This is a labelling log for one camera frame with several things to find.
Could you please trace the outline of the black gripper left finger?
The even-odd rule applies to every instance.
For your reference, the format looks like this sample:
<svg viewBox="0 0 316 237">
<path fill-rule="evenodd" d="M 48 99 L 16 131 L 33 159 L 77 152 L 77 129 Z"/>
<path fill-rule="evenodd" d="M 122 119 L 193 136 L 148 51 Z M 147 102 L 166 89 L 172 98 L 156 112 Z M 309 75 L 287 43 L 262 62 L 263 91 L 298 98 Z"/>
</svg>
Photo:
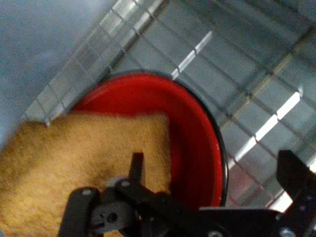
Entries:
<svg viewBox="0 0 316 237">
<path fill-rule="evenodd" d="M 165 193 L 141 184 L 142 153 L 133 155 L 129 175 L 103 193 L 79 188 L 68 197 L 58 231 L 60 237 L 101 237 L 118 231 L 125 237 L 208 237 L 215 224 L 177 204 Z"/>
</svg>

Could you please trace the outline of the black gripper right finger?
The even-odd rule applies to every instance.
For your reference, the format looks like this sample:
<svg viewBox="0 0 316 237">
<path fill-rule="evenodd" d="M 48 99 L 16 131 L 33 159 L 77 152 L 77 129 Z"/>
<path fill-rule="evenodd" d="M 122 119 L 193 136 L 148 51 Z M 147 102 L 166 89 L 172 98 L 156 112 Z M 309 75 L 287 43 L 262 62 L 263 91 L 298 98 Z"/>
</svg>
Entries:
<svg viewBox="0 0 316 237">
<path fill-rule="evenodd" d="M 316 174 L 292 151 L 281 150 L 277 157 L 277 181 L 292 200 L 278 217 L 280 237 L 316 235 Z"/>
</svg>

